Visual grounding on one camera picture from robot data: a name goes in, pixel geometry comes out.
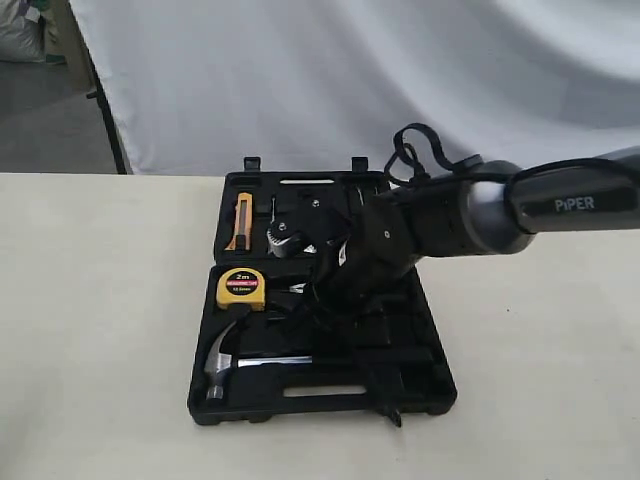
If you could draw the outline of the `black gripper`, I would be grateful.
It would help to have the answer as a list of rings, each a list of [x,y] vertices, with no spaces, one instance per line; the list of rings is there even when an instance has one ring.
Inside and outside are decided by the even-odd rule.
[[[320,334],[349,341],[373,298],[391,290],[418,258],[409,235],[350,235],[313,271],[294,309],[294,338]]]

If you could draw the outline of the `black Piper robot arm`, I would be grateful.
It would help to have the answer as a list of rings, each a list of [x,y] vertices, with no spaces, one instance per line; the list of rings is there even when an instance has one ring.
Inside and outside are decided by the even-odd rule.
[[[528,169],[480,162],[415,180],[372,197],[320,250],[296,321],[342,330],[424,257],[510,255],[539,233],[638,226],[638,147]]]

